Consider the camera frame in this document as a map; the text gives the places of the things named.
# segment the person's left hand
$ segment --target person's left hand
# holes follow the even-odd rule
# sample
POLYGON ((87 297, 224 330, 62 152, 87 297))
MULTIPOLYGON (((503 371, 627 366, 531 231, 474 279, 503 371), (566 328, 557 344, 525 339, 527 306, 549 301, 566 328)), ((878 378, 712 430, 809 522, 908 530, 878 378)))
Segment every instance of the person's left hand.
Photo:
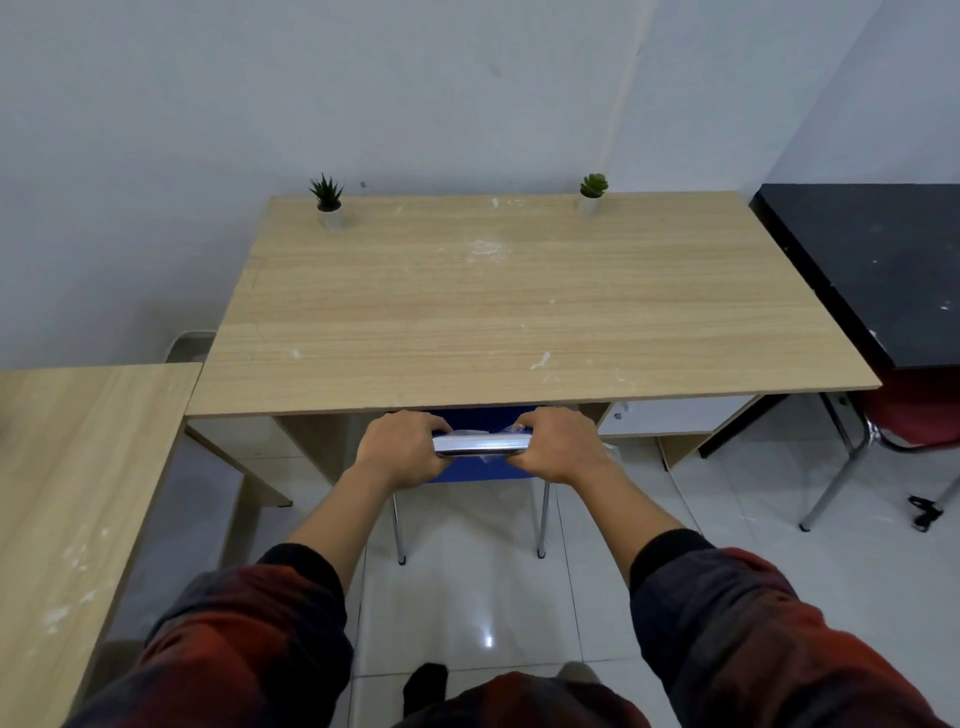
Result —
POLYGON ((401 410, 374 420, 357 449, 355 466, 381 471, 391 491, 415 488, 451 462, 433 449, 434 432, 452 432, 442 417, 401 410))

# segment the black table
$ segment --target black table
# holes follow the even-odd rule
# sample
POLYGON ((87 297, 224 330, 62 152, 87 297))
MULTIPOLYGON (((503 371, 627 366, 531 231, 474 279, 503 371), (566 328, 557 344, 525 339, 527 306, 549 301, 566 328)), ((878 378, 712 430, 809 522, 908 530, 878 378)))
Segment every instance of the black table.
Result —
POLYGON ((875 371, 960 366, 960 184, 764 184, 750 207, 875 371))

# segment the red seat cushion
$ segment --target red seat cushion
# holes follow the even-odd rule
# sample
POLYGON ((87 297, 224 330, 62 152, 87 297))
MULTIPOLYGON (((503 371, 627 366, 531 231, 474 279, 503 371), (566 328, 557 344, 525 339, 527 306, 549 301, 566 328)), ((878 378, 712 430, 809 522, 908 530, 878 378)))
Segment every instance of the red seat cushion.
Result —
POLYGON ((960 441, 960 370, 891 372, 880 380, 879 389, 856 393, 871 422, 911 445, 960 441))

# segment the black cuff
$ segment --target black cuff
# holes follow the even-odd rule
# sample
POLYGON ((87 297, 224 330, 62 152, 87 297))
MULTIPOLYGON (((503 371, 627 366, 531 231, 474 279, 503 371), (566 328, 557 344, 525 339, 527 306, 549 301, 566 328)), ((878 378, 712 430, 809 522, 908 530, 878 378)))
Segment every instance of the black cuff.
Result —
POLYGON ((303 544, 277 544, 260 557, 257 564, 293 567, 300 576, 329 591, 346 618, 344 587, 336 570, 319 553, 303 544))
POLYGON ((696 531, 689 528, 677 528, 661 533, 644 546, 636 555, 630 567, 630 596, 654 571, 690 551, 702 551, 714 548, 713 544, 696 531))

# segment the spiky green plant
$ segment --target spiky green plant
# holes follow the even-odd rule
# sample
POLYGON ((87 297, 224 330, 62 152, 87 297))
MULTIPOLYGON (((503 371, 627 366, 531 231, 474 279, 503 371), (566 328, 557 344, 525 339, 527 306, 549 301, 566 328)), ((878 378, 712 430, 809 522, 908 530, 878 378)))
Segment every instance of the spiky green plant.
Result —
POLYGON ((580 194, 590 198, 603 197, 607 187, 607 178, 603 175, 587 175, 580 182, 580 194))
POLYGON ((324 175, 320 175, 319 182, 311 180, 311 183, 313 186, 310 191, 317 196, 317 209, 320 212, 333 212, 335 209, 340 209, 340 193, 344 191, 342 185, 337 189, 337 183, 333 178, 328 180, 324 175))

